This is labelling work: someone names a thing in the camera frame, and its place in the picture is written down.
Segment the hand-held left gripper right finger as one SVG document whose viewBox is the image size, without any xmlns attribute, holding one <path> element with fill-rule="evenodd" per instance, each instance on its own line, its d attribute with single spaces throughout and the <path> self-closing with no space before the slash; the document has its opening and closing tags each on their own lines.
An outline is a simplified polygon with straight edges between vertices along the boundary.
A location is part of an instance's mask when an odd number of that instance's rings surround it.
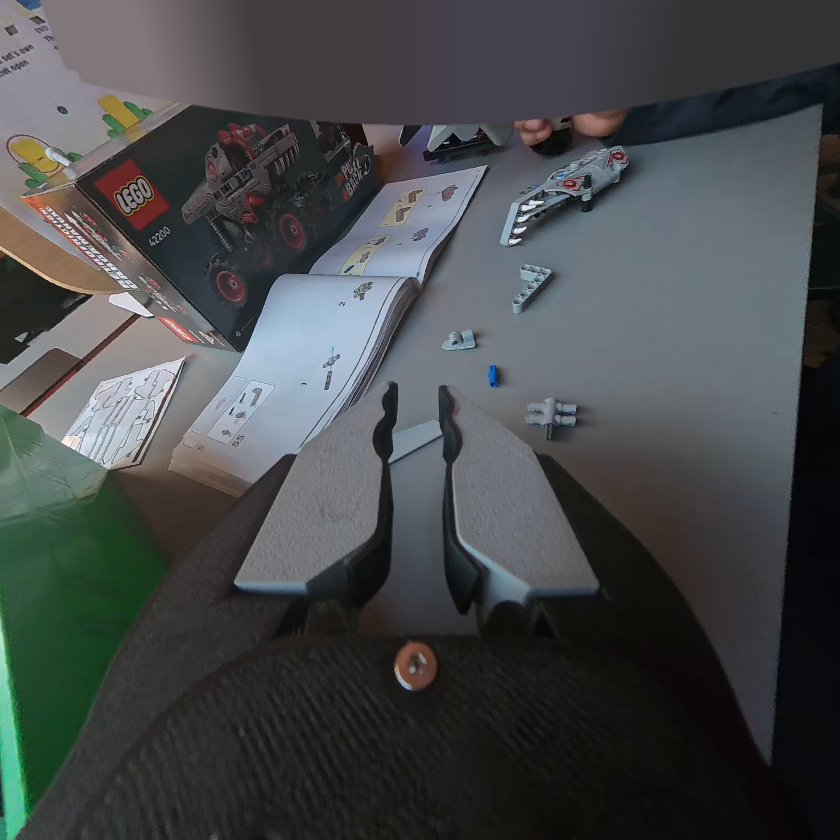
<svg viewBox="0 0 840 840">
<path fill-rule="evenodd" d="M 534 451 L 452 385 L 437 393 L 444 572 L 459 614 L 592 598 L 601 585 Z"/>
</svg>

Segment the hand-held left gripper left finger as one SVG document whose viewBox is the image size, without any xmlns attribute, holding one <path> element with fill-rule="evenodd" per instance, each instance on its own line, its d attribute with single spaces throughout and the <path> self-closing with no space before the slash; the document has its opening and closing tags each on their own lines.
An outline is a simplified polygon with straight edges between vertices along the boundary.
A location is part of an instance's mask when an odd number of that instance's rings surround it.
<svg viewBox="0 0 840 840">
<path fill-rule="evenodd" d="M 362 607 L 391 565 L 394 382 L 373 388 L 295 457 L 234 584 Z"/>
</svg>

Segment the grey lego panel assembly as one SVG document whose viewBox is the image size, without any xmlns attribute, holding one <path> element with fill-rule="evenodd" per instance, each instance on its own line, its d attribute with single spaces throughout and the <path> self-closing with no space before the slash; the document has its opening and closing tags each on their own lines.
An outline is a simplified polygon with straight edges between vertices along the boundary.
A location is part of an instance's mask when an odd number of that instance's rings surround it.
<svg viewBox="0 0 840 840">
<path fill-rule="evenodd" d="M 409 456 L 441 438 L 442 430 L 437 420 L 427 421 L 416 426 L 392 433 L 392 453 L 388 460 L 390 465 Z"/>
</svg>

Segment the grey angled lego beam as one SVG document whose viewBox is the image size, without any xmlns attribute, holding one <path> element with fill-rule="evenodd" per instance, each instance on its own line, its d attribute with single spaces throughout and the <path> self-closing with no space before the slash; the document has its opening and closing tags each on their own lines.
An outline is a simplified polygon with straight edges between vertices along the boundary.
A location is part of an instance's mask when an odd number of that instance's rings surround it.
<svg viewBox="0 0 840 840">
<path fill-rule="evenodd" d="M 519 269 L 521 289 L 513 298 L 511 307 L 514 314 L 522 314 L 537 299 L 543 288 L 550 283 L 553 273 L 549 268 L 525 264 Z"/>
</svg>

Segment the person's right forearm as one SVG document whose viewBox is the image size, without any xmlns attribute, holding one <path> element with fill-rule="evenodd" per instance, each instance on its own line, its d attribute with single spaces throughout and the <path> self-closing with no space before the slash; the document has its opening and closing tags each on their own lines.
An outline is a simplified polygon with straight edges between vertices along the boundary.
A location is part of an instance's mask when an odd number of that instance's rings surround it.
<svg viewBox="0 0 840 840">
<path fill-rule="evenodd" d="M 777 119 L 822 106 L 824 123 L 838 126 L 839 65 L 693 97 L 630 108 L 610 144 L 641 145 L 678 140 Z"/>
</svg>

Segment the grey toothed lego jaw assembly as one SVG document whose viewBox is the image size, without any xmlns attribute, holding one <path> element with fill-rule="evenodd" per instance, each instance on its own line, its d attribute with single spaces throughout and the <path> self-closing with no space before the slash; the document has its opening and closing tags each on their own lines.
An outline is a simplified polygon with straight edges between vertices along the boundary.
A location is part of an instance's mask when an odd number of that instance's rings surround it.
<svg viewBox="0 0 840 840">
<path fill-rule="evenodd" d="M 570 200 L 578 200 L 590 212 L 595 196 L 618 183 L 629 163 L 622 145 L 594 150 L 552 172 L 511 203 L 500 235 L 500 245 L 519 245 L 530 224 Z"/>
</svg>

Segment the grey lego cross connector assembly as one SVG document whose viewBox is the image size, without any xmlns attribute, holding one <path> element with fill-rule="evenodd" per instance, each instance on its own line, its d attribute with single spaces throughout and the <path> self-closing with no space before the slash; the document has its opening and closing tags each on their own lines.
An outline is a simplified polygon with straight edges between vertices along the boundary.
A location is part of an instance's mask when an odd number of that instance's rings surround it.
<svg viewBox="0 0 840 840">
<path fill-rule="evenodd" d="M 577 421 L 577 405 L 563 403 L 555 397 L 547 397 L 541 402 L 527 405 L 525 423 L 539 426 L 546 440 L 553 438 L 553 432 L 559 427 L 574 427 Z"/>
</svg>

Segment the lego instruction booklet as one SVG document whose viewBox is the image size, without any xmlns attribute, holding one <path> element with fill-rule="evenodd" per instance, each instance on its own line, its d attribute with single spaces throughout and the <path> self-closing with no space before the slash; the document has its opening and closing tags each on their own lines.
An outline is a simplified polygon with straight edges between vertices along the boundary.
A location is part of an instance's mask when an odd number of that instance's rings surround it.
<svg viewBox="0 0 840 840">
<path fill-rule="evenodd" d="M 307 275 L 280 276 L 170 471 L 239 496 L 357 403 L 487 169 L 384 185 Z"/>
</svg>

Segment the lego sticker sheet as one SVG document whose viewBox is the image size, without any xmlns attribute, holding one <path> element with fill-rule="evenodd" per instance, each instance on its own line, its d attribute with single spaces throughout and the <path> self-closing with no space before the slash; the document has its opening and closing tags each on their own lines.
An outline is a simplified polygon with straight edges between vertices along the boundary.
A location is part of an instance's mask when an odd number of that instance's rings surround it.
<svg viewBox="0 0 840 840">
<path fill-rule="evenodd" d="M 137 466 L 185 361 L 183 357 L 100 382 L 61 443 L 105 469 Z"/>
</svg>

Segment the black lego set box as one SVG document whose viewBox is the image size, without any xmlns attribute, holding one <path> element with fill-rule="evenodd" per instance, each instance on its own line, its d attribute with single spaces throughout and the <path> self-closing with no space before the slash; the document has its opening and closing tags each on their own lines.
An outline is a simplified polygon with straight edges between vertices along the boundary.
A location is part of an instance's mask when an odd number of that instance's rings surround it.
<svg viewBox="0 0 840 840">
<path fill-rule="evenodd" d="M 358 124 L 198 106 L 141 126 L 24 201 L 182 341 L 241 352 L 275 280 L 375 194 L 374 148 Z"/>
</svg>

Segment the person's right hand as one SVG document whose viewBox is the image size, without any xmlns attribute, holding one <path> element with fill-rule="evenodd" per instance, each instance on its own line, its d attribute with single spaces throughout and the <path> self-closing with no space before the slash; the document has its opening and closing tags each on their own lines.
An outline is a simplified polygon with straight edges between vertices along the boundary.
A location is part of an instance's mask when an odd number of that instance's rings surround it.
<svg viewBox="0 0 840 840">
<path fill-rule="evenodd" d="M 618 131 L 628 112 L 625 108 L 576 114 L 571 118 L 571 124 L 574 131 L 584 136 L 604 138 Z M 513 127 L 521 140 L 530 147 L 545 142 L 555 132 L 551 119 L 516 121 Z"/>
</svg>

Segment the green box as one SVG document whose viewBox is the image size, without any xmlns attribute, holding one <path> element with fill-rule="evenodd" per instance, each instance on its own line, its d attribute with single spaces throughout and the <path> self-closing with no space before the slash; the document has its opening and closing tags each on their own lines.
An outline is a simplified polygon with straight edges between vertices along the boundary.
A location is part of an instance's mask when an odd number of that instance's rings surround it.
<svg viewBox="0 0 840 840">
<path fill-rule="evenodd" d="M 166 564 L 105 468 L 1 408 L 2 820 L 14 837 L 72 750 Z"/>
</svg>

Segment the brown flat panel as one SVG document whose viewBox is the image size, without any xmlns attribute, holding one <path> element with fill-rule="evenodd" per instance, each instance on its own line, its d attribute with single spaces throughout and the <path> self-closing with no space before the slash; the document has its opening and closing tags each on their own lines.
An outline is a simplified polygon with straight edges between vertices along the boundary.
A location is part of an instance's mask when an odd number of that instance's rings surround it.
<svg viewBox="0 0 840 840">
<path fill-rule="evenodd" d="M 1 389 L 1 405 L 28 416 L 77 371 L 81 362 L 64 350 L 47 350 Z"/>
</svg>

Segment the wooden round table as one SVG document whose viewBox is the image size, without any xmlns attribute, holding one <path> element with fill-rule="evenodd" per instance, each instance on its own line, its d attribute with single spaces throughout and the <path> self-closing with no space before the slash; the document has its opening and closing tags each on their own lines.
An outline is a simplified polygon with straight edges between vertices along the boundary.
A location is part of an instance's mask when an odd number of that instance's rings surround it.
<svg viewBox="0 0 840 840">
<path fill-rule="evenodd" d="M 105 296 L 124 289 L 104 271 L 67 252 L 6 209 L 1 209 L 1 250 L 55 286 L 85 295 Z"/>
</svg>

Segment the white printed wall poster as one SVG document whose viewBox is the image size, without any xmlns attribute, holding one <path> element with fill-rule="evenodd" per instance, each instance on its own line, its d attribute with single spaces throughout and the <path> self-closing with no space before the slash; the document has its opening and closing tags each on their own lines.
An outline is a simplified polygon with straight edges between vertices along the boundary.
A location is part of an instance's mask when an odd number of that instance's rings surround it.
<svg viewBox="0 0 840 840">
<path fill-rule="evenodd" d="M 86 83 L 60 57 L 41 2 L 1 2 L 3 204 L 62 170 L 48 147 L 76 161 L 170 105 Z"/>
</svg>

